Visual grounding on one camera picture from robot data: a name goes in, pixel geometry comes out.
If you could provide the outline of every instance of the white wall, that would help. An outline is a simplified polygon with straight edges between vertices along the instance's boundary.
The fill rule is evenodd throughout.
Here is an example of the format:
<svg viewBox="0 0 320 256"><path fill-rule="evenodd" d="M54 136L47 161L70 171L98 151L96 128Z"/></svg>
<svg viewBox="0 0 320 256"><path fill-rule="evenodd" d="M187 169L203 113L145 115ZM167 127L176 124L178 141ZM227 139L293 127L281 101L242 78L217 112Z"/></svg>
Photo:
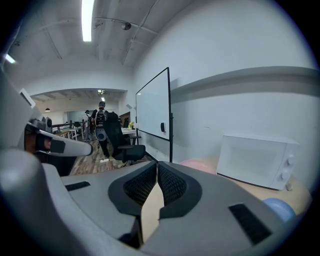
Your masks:
<svg viewBox="0 0 320 256"><path fill-rule="evenodd" d="M136 92L135 87L132 85L132 87L121 96L118 104L119 115L130 112L130 117L133 122L135 122L134 120L136 118L136 110L134 109L136 106Z"/></svg>
<svg viewBox="0 0 320 256"><path fill-rule="evenodd" d="M89 116L91 116L93 113L93 110L89 111ZM68 111L67 112L67 117L68 117L68 123L70 123L70 120L72 123L74 122L82 122L84 117L86 116L84 111Z"/></svg>
<svg viewBox="0 0 320 256"><path fill-rule="evenodd" d="M226 72L271 66L317 68L302 35L277 5L202 0L161 31L134 70L133 91L165 67L170 68L171 88L178 88ZM311 189L319 170L318 93L305 78L258 77L173 94L173 160L218 156L222 135L229 130L290 137L302 147L295 175ZM134 94L127 98L132 101ZM160 159L167 157L168 145L154 140L144 135L141 143L152 143Z"/></svg>
<svg viewBox="0 0 320 256"><path fill-rule="evenodd" d="M52 120L53 125L60 125L64 124L65 121L65 115L66 113L63 111L57 111L57 112L43 112L42 113L45 117L49 117Z"/></svg>
<svg viewBox="0 0 320 256"><path fill-rule="evenodd" d="M11 65L7 74L18 89L30 95L77 89L104 88L128 90L132 86L132 68L72 56L37 65Z"/></svg>
<svg viewBox="0 0 320 256"><path fill-rule="evenodd" d="M271 0L199 0L160 32L135 70L145 85L166 67L180 87L255 67L316 67L295 24Z"/></svg>
<svg viewBox="0 0 320 256"><path fill-rule="evenodd" d="M44 103L38 103L36 106L41 113L44 113L46 108L49 108L52 112L67 112L67 111L86 111L98 109L99 99L89 98L68 98L48 100ZM105 103L105 109L109 112L114 111L118 113L118 102L107 101Z"/></svg>

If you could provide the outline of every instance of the whiteboard stand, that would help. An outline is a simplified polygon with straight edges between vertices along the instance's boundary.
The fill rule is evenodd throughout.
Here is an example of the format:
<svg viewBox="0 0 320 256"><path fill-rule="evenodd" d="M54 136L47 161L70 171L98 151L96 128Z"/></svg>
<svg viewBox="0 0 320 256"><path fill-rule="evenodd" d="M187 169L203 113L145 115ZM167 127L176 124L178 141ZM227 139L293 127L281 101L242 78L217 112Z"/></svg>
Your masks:
<svg viewBox="0 0 320 256"><path fill-rule="evenodd" d="M170 163L173 161L173 119L170 72L169 67L166 67L135 94L135 122L139 123L139 128L136 129L137 136L139 130L170 143ZM168 134L159 131L159 121L165 124L169 123Z"/></svg>

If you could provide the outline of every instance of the black mesh panel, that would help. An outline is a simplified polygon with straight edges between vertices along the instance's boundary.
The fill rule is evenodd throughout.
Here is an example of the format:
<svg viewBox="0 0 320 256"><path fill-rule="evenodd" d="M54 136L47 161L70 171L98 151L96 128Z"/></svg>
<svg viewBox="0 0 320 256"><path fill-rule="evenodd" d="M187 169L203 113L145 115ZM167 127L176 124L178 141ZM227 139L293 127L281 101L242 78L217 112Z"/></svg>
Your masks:
<svg viewBox="0 0 320 256"><path fill-rule="evenodd" d="M187 183L161 165L158 173L158 183L163 193L164 206L166 206L182 197L187 190Z"/></svg>
<svg viewBox="0 0 320 256"><path fill-rule="evenodd" d="M137 204L143 205L156 182L157 169L149 167L123 185L124 192Z"/></svg>

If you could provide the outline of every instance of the pipe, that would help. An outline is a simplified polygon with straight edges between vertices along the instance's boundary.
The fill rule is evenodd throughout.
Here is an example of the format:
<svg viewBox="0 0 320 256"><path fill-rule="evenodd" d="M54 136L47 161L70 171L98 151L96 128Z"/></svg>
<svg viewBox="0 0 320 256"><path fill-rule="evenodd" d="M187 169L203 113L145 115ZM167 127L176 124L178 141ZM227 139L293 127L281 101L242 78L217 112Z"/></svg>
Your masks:
<svg viewBox="0 0 320 256"><path fill-rule="evenodd" d="M135 24L135 23L132 23L132 22L129 22L129 21L125 21L125 20L115 19L115 18L96 17L96 18L94 18L94 19L95 19L95 20L98 20L98 21L111 21L111 22L118 22L118 23L126 23L126 22L128 22L128 23L130 23L133 27L136 27L136 28L139 27L138 24ZM146 27L144 27L144 26L142 26L141 29L144 30L144 31L147 31L147 32L149 32L149 33L152 33L152 34L154 34L154 35L158 35L157 32L155 32L155 31L153 31L153 30L151 30L151 29L149 29L149 28L146 28Z"/></svg>
<svg viewBox="0 0 320 256"><path fill-rule="evenodd" d="M146 19L147 19L149 13L151 12L151 10L155 7L155 5L156 5L159 1L160 1L160 0L156 0L156 1L154 2L154 4L151 6L151 8L150 8L150 10L148 11L148 13L144 16L141 24L139 25L139 27L138 27L137 30L135 31L135 34L134 34L134 36L133 36L133 38L132 38L133 40L136 38L139 29L140 29L140 28L142 27L142 25L146 22ZM130 44L129 44L127 50L126 50L126 53L125 53L123 62L121 63L122 65L123 65L123 64L125 63L125 61L126 61L128 52L129 52L129 50L130 50L130 48L131 48L131 45L132 45L132 42L133 42L133 41L131 40L131 41L130 41Z"/></svg>

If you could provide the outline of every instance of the pink object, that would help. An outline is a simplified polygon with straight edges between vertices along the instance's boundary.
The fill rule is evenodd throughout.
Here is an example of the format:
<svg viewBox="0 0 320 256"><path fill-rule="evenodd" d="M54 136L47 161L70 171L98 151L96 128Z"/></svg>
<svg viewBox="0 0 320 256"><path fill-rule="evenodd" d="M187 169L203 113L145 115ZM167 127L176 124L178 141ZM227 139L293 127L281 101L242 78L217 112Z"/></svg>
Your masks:
<svg viewBox="0 0 320 256"><path fill-rule="evenodd" d="M216 168L214 168L211 164L199 159L185 160L182 161L180 165L188 166L190 168L194 168L210 174L217 174Z"/></svg>

